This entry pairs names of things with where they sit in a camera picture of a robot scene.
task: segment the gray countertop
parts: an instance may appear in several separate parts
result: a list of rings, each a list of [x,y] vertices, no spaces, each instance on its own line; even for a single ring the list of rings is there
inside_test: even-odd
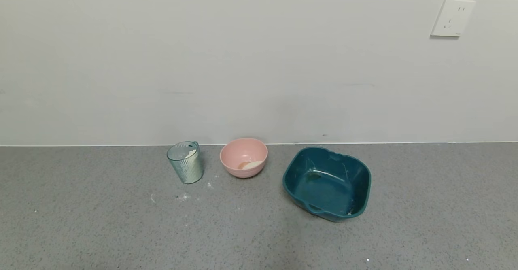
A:
[[[184,185],[166,147],[0,148],[0,269],[470,269],[518,265],[518,143],[326,145],[372,172],[367,209],[303,211],[269,146],[241,180],[202,146]]]

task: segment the electrical outlet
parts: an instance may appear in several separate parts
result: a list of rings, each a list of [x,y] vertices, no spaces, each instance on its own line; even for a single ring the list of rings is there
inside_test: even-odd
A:
[[[475,1],[444,0],[432,36],[461,36],[468,24]]]

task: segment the clear plastic measuring cup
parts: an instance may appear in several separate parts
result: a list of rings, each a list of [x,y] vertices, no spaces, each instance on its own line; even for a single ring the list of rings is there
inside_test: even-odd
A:
[[[167,159],[183,183],[191,184],[202,178],[203,167],[198,142],[177,143],[167,151]]]

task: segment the white wall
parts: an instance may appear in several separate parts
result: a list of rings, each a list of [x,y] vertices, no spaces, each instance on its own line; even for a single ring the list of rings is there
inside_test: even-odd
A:
[[[518,140],[518,0],[0,0],[0,145]]]

